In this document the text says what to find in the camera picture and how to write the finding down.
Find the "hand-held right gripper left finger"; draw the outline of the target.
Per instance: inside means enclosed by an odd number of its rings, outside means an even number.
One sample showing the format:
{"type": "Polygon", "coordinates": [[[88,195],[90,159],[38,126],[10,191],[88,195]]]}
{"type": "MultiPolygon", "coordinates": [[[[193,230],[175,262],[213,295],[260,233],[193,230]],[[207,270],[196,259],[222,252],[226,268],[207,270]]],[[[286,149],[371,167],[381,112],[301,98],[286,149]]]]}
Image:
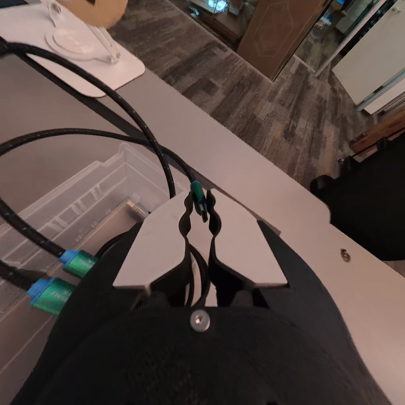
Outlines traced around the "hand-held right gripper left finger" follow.
{"type": "Polygon", "coordinates": [[[154,282],[187,258],[193,207],[192,193],[183,191],[143,221],[113,282],[115,288],[151,291],[154,282]]]}

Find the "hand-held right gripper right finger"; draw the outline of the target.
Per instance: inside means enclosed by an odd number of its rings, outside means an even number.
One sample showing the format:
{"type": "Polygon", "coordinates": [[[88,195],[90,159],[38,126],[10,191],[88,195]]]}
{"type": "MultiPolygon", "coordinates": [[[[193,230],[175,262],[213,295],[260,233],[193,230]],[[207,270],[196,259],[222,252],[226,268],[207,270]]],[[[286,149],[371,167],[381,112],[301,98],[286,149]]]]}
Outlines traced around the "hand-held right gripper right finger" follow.
{"type": "Polygon", "coordinates": [[[220,268],[253,288],[287,285],[286,276],[251,212],[216,189],[207,191],[207,207],[211,253],[220,268]]]}

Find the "black HDMI adapter with cable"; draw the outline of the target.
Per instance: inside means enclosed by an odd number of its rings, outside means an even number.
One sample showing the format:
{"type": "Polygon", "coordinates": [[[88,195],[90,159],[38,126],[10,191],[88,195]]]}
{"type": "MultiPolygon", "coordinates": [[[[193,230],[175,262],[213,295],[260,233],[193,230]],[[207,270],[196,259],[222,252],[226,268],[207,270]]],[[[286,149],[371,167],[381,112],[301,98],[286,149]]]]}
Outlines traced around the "black HDMI adapter with cable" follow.
{"type": "MultiPolygon", "coordinates": [[[[140,219],[144,220],[150,215],[150,211],[148,211],[141,203],[135,204],[131,200],[128,200],[126,202],[126,206],[128,209],[130,209],[134,215],[138,216],[140,219]]],[[[125,231],[122,234],[119,234],[117,236],[114,236],[112,239],[107,241],[94,255],[95,258],[100,259],[109,249],[111,249],[117,242],[119,242],[127,233],[125,231]]],[[[197,306],[199,305],[202,301],[205,301],[209,289],[210,289],[210,281],[209,281],[209,273],[208,273],[208,264],[206,263],[205,259],[201,255],[201,253],[192,245],[189,244],[189,249],[190,249],[190,257],[191,257],[191,262],[192,262],[192,273],[193,275],[190,278],[190,282],[188,283],[189,289],[188,289],[188,294],[186,296],[187,300],[185,301],[184,306],[197,306]],[[194,299],[194,290],[195,290],[195,274],[194,274],[194,268],[198,268],[199,274],[200,274],[200,282],[201,282],[201,293],[200,293],[200,298],[193,303],[194,299]]]]}

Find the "clear plastic bin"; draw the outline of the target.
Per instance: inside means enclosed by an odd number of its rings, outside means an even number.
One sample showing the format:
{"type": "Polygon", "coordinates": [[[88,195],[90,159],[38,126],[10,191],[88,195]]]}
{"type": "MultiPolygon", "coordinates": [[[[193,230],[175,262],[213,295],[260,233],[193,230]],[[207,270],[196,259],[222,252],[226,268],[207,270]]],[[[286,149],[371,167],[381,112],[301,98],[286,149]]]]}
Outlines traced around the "clear plastic bin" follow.
{"type": "Polygon", "coordinates": [[[62,247],[73,247],[127,200],[151,213],[166,203],[164,175],[126,143],[104,163],[95,161],[19,214],[62,247]]]}

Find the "wooden bench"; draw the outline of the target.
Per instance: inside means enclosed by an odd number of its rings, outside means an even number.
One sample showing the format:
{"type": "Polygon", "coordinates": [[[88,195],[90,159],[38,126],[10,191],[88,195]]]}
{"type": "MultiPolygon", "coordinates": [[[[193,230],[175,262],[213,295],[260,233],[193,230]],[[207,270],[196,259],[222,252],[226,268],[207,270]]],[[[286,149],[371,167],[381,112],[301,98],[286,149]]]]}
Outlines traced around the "wooden bench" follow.
{"type": "Polygon", "coordinates": [[[370,126],[365,132],[349,141],[348,145],[354,155],[361,155],[374,149],[381,139],[389,139],[404,132],[405,108],[394,113],[385,114],[382,120],[370,126]]]}

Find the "white stand base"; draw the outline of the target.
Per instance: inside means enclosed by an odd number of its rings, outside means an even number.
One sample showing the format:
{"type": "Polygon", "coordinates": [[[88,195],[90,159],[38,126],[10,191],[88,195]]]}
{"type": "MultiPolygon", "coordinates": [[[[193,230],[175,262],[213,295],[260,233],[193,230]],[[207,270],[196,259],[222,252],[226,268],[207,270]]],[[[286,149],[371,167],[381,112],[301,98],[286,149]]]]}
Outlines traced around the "white stand base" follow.
{"type": "Polygon", "coordinates": [[[144,74],[144,64],[104,28],[90,28],[62,5],[51,10],[56,1],[45,3],[1,8],[1,37],[58,54],[114,90],[144,74]]]}

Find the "wooden panel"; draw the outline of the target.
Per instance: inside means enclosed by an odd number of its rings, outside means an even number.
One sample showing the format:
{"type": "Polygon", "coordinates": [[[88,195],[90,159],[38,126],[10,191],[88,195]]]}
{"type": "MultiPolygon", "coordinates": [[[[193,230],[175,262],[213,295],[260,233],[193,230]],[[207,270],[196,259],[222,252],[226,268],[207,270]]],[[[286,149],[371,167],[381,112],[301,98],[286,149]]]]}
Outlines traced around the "wooden panel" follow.
{"type": "Polygon", "coordinates": [[[260,0],[237,54],[274,81],[326,11],[326,0],[260,0]]]}

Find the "white cabinet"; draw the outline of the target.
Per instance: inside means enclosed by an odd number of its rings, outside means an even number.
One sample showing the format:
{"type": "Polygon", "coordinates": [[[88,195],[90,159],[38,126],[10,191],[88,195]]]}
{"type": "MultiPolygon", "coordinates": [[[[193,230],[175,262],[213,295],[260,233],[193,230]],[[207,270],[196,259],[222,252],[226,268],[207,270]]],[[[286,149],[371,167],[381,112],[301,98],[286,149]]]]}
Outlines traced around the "white cabinet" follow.
{"type": "Polygon", "coordinates": [[[404,4],[396,1],[332,70],[358,111],[379,113],[404,94],[404,4]]]}

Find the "tan round object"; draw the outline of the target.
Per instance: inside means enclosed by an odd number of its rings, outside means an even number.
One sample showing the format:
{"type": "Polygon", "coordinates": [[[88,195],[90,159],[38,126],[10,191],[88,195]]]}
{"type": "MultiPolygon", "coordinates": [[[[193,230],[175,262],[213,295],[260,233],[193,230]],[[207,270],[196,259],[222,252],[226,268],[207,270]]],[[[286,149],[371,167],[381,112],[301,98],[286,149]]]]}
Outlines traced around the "tan round object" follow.
{"type": "Polygon", "coordinates": [[[84,23],[97,28],[111,28],[125,13],[128,0],[58,0],[84,23]]]}

